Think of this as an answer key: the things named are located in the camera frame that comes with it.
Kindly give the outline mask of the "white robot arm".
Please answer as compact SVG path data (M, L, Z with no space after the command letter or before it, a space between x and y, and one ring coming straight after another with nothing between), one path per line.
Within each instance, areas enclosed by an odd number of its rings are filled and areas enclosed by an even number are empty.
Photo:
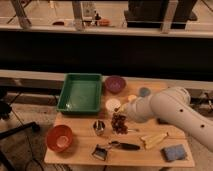
M127 102L122 114L131 121L144 123L159 118L187 132L213 152L213 121L190 107L191 96L183 87L170 87Z

